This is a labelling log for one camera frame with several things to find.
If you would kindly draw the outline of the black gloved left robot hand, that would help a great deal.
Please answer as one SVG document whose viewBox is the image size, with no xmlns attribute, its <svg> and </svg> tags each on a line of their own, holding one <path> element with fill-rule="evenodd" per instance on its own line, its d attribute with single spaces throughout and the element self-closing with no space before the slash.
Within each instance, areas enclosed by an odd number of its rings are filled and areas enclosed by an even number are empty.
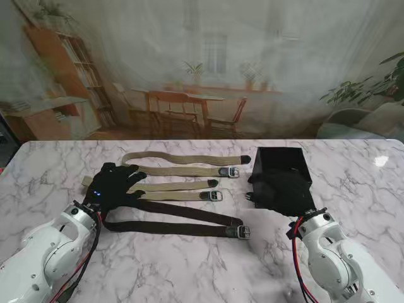
<svg viewBox="0 0 404 303">
<path fill-rule="evenodd" d="M 98 211 L 101 219 L 105 220 L 108 212 L 120 206 L 131 205 L 145 193 L 128 193 L 133 185 L 145 178 L 146 174 L 140 172 L 137 165 L 116 166 L 112 162 L 106 162 L 87 187 L 83 202 Z"/>
</svg>

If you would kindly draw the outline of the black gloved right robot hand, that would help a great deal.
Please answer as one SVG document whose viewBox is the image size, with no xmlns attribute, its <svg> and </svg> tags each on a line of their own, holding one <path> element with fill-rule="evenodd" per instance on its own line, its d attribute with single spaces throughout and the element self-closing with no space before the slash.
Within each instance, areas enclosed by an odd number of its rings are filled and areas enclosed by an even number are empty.
<svg viewBox="0 0 404 303">
<path fill-rule="evenodd" d="M 296 170 L 270 169 L 252 174 L 248 178 L 253 190 L 246 198 L 256 208 L 275 211 L 286 217 L 303 217 L 309 211 L 316 211 L 310 187 L 311 182 Z"/>
</svg>

